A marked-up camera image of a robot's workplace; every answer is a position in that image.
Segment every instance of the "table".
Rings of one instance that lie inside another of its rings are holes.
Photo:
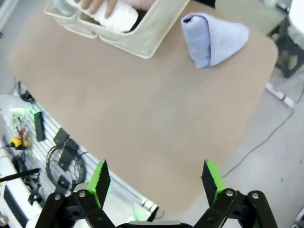
[[[274,43],[251,30],[222,64],[197,69],[180,20],[140,59],[33,13],[9,66],[46,110],[109,168],[161,208],[186,210],[203,192],[205,159],[221,169],[270,78]],[[191,1],[182,16],[215,10]]]

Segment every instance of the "gray floor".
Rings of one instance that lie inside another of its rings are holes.
[[[0,39],[0,93],[2,94],[8,93],[14,86],[14,78],[7,69],[8,56],[16,36],[37,2],[38,0],[21,1],[14,16],[9,19],[2,31],[4,33],[4,38]],[[282,15],[265,8],[259,0],[218,0],[217,8],[263,33],[267,33],[282,19]],[[280,71],[274,70],[271,81],[274,83],[283,81]],[[288,90],[287,94],[297,100],[302,89],[303,85],[298,85]],[[291,111],[266,91],[237,150],[231,152],[231,157],[222,173],[226,173],[248,151],[265,140]],[[304,97],[288,122],[224,179],[228,187],[243,193],[250,190],[263,191],[280,228],[289,227],[297,212],[304,206],[303,113]],[[170,214],[166,212],[159,220],[178,219],[194,224],[206,208],[207,201],[202,194],[185,213]]]

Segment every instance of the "black tool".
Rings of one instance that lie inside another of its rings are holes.
[[[22,156],[19,155],[14,156],[11,162],[14,165],[17,172],[25,172],[28,170]]]
[[[41,184],[37,184],[36,189],[32,189],[30,190],[30,195],[28,197],[28,202],[30,203],[30,205],[33,205],[35,201],[37,201],[38,203],[42,202],[42,197],[39,195],[39,189],[41,187]]]
[[[58,179],[55,192],[65,195],[67,193],[69,186],[70,186],[70,182],[67,180],[67,178],[61,175]]]
[[[65,130],[63,130],[63,128],[61,127],[57,134],[54,137],[54,142],[56,143],[56,145],[61,146],[65,143],[65,141],[69,138],[69,135],[66,133]]]
[[[73,192],[76,187],[76,180],[72,180],[72,185],[70,191]]]
[[[38,142],[44,141],[46,139],[44,134],[44,125],[42,112],[34,114],[35,130],[36,130],[36,139]]]
[[[218,181],[214,170],[210,170],[207,176],[210,181]],[[86,219],[92,228],[115,228],[102,209],[109,185],[110,176],[106,162],[101,168],[98,164],[87,189],[74,192],[68,197],[56,193],[49,195],[36,228],[71,228],[78,219]],[[267,199],[261,191],[251,191],[243,195],[233,189],[220,189],[211,193],[216,198],[211,200],[213,203],[210,208],[194,226],[181,222],[134,221],[121,224],[117,228],[221,228],[231,218],[237,219],[242,228],[277,228]]]
[[[77,150],[78,144],[71,138],[69,138],[64,146],[63,152],[58,161],[58,165],[66,172],[69,169],[69,166],[72,160],[75,160],[75,155],[78,156]]]
[[[23,178],[23,177],[27,177],[29,175],[33,175],[35,173],[40,173],[40,172],[41,172],[41,169],[38,169],[38,168],[29,170],[29,171],[19,172],[19,173],[10,175],[10,176],[0,178],[0,182],[10,181],[10,180],[14,180],[14,179],[17,179],[17,178]]]

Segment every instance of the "hand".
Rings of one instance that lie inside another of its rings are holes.
[[[83,8],[84,10],[89,8],[91,14],[95,14],[104,1],[105,0],[75,0],[76,3],[81,2],[80,3],[81,8]],[[107,0],[107,1],[108,4],[104,15],[105,18],[111,16],[118,2],[118,0]]]

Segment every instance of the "folded blue towel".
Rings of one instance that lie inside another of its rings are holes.
[[[197,68],[211,67],[237,53],[249,39],[249,29],[240,23],[192,13],[181,20],[189,54]]]

